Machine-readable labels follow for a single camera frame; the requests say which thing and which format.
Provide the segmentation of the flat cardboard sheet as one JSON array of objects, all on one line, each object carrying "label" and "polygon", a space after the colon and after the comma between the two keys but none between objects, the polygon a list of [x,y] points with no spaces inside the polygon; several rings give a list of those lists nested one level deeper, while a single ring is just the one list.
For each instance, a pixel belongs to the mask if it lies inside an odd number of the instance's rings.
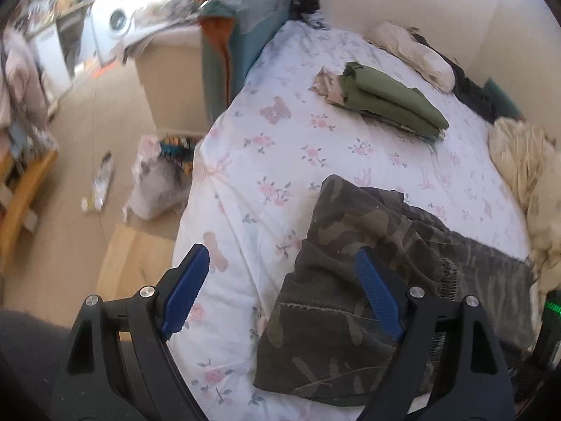
[{"label": "flat cardboard sheet", "polygon": [[155,286],[171,268],[174,241],[117,224],[97,279],[104,301],[126,299],[147,285]]}]

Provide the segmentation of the teal bed side cushion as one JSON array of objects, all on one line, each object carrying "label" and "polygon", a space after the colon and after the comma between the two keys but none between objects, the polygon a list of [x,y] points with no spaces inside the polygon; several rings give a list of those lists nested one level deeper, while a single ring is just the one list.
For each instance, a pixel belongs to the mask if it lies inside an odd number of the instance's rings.
[{"label": "teal bed side cushion", "polygon": [[290,0],[208,0],[199,12],[203,98],[215,121],[242,90],[265,45],[288,20]]}]

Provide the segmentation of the black clothing by wall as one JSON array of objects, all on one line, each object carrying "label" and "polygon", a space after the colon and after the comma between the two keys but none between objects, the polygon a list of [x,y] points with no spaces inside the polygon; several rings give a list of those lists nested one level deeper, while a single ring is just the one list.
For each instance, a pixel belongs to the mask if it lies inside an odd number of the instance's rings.
[{"label": "black clothing by wall", "polygon": [[430,46],[426,38],[419,34],[414,28],[409,28],[409,32],[414,37],[415,41],[431,48],[452,68],[455,78],[453,94],[457,97],[458,101],[463,103],[466,107],[469,107],[470,110],[473,110],[486,122],[494,123],[498,118],[498,112],[488,92],[468,78],[465,71],[457,63]]}]

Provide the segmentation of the cream pillow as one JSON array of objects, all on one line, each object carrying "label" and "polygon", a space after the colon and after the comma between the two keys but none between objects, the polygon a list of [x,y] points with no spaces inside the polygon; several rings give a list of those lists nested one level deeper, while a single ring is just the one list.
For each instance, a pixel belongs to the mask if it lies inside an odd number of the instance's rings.
[{"label": "cream pillow", "polygon": [[364,39],[398,57],[441,92],[454,90],[452,67],[432,48],[415,40],[406,28],[385,21],[369,29]]}]

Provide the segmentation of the plastic bottle on floor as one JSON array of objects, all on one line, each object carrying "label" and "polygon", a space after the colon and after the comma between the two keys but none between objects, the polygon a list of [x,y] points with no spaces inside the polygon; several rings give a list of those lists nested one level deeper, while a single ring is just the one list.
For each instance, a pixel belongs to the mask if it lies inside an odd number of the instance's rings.
[{"label": "plastic bottle on floor", "polygon": [[101,213],[103,211],[113,172],[114,162],[112,153],[107,151],[101,160],[100,166],[93,180],[89,196],[82,198],[81,207],[84,212]]}]

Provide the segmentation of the white floral bed sheet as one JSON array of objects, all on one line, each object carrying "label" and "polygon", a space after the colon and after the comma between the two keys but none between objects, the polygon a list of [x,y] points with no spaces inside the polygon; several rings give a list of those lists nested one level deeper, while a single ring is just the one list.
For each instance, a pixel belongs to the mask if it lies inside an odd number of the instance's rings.
[{"label": "white floral bed sheet", "polygon": [[[419,90],[445,117],[418,136],[327,103],[322,69],[350,62]],[[353,420],[396,343],[363,291],[373,248],[427,295],[476,296],[498,337],[533,345],[523,214],[490,125],[353,32],[285,24],[198,145],[174,256],[210,268],[171,353],[212,420]]]}]

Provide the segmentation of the white washing machine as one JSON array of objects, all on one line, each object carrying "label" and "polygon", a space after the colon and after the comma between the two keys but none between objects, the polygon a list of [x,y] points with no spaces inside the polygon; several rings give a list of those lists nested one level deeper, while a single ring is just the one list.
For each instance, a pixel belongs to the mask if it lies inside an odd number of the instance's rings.
[{"label": "white washing machine", "polygon": [[90,19],[101,66],[104,67],[114,61],[114,48],[124,36],[134,31],[132,20],[140,7],[140,3],[135,0],[95,0],[93,2]]}]

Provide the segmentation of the camouflage pants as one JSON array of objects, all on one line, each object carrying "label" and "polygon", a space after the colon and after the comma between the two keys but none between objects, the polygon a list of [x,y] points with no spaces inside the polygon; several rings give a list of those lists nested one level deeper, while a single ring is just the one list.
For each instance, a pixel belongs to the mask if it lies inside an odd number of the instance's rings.
[{"label": "camouflage pants", "polygon": [[450,230],[400,192],[330,176],[259,339],[254,384],[363,404],[404,334],[400,302],[410,287],[449,301],[476,296],[497,337],[526,349],[532,285],[528,264]]}]

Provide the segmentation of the wooden furniture piece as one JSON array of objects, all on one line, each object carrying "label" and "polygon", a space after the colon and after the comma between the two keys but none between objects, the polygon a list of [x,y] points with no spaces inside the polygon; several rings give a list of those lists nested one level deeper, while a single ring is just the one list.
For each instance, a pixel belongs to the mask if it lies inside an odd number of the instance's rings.
[{"label": "wooden furniture piece", "polygon": [[1,275],[7,276],[12,266],[12,257],[29,207],[40,186],[58,158],[57,150],[48,150],[40,159],[33,160],[24,170],[1,222]]}]

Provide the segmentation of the folded olive green clothes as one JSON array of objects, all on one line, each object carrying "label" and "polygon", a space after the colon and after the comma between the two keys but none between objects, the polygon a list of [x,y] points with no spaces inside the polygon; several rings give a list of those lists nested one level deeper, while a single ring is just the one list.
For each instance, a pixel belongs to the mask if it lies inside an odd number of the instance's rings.
[{"label": "folded olive green clothes", "polygon": [[363,117],[381,119],[424,138],[438,139],[449,128],[443,114],[419,89],[406,87],[378,69],[348,62],[335,80],[330,100]]}]

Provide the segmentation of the cream crumpled blanket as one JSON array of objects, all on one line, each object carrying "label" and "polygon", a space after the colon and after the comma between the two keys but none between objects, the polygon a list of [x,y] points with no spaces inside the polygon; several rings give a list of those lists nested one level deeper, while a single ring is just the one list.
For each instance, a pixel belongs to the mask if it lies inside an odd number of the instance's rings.
[{"label": "cream crumpled blanket", "polygon": [[498,118],[491,159],[526,215],[530,260],[541,295],[560,287],[560,149],[541,126]]}]

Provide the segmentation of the cardboard box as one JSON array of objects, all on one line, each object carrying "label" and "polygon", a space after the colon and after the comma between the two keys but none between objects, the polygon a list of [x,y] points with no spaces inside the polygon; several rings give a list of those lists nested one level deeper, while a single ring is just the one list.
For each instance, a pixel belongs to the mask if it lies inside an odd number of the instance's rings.
[{"label": "cardboard box", "polygon": [[158,132],[202,135],[210,129],[203,96],[202,34],[197,25],[152,33],[128,53]]}]

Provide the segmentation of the plastic bag on floor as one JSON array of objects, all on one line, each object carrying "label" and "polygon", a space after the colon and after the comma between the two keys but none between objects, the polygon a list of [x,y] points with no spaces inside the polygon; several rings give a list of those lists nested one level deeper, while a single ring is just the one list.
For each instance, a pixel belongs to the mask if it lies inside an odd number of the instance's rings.
[{"label": "plastic bag on floor", "polygon": [[145,135],[140,139],[131,169],[133,186],[123,207],[125,222],[130,214],[151,221],[187,204],[200,140],[192,135]]}]

